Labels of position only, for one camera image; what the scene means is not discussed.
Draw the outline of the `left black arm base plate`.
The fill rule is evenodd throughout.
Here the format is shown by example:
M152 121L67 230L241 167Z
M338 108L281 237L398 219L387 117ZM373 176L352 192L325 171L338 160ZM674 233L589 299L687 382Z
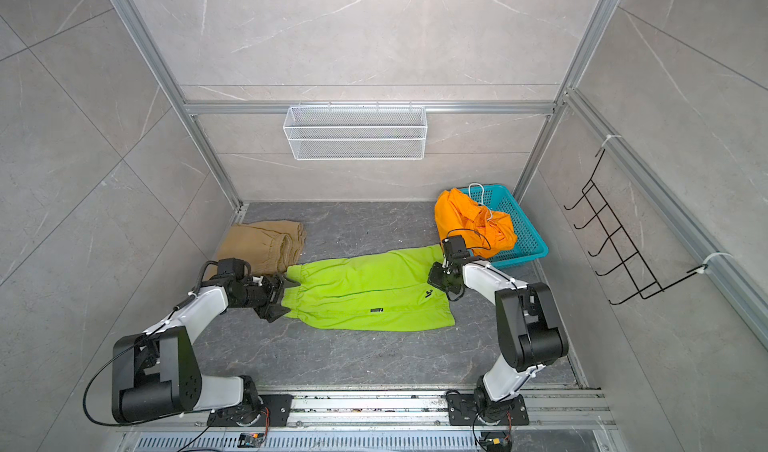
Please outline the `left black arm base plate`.
M260 395L256 404L244 402L238 406L211 412L209 427L285 427L294 396L291 394Z

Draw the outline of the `lime green shorts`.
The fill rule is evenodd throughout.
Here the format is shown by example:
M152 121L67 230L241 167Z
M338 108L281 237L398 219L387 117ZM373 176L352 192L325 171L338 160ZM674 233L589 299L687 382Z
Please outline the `lime green shorts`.
M428 284L440 246L294 265L281 305L317 329L421 332L455 325L444 292Z

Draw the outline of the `khaki tan shorts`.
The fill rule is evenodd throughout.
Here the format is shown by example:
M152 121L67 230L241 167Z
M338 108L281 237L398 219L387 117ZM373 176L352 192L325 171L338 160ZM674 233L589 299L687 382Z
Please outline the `khaki tan shorts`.
M299 262L307 233L293 221L263 221L233 225L219 247L216 260L248 262L255 275L286 272Z

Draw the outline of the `teal plastic basket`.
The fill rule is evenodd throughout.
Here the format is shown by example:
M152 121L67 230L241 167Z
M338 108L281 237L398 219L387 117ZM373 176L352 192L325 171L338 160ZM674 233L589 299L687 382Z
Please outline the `teal plastic basket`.
M510 216L517 235L515 247L502 251L490 259L498 269L516 267L545 257L549 249L513 194L503 185L482 185L472 183L460 191L492 212L503 212Z

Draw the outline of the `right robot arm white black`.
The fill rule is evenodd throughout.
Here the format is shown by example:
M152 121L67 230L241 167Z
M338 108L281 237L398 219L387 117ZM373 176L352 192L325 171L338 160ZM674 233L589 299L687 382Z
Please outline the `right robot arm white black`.
M475 413L489 424L507 419L514 425L527 424L523 387L569 352L549 286L518 281L484 260L462 265L436 262L428 283L449 298L458 299L470 289L494 304L500 355L478 379L473 393Z

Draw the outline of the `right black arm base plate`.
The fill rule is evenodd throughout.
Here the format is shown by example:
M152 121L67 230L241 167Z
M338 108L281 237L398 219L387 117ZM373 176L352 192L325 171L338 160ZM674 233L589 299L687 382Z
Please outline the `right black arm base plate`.
M527 406L521 395L494 402L480 389L476 389L472 394L449 390L444 398L452 426L478 425L480 422L490 425L501 423L513 427L530 424Z

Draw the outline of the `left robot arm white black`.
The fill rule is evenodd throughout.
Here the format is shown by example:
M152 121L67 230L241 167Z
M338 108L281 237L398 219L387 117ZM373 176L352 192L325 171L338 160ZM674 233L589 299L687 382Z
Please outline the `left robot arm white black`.
M277 274L215 276L193 289L170 316L121 338L112 363L112 416L139 425L182 413L205 412L212 427L287 423L292 396L262 396L247 375L202 374L194 343L210 323L233 308L273 322L288 313L282 299L296 283Z

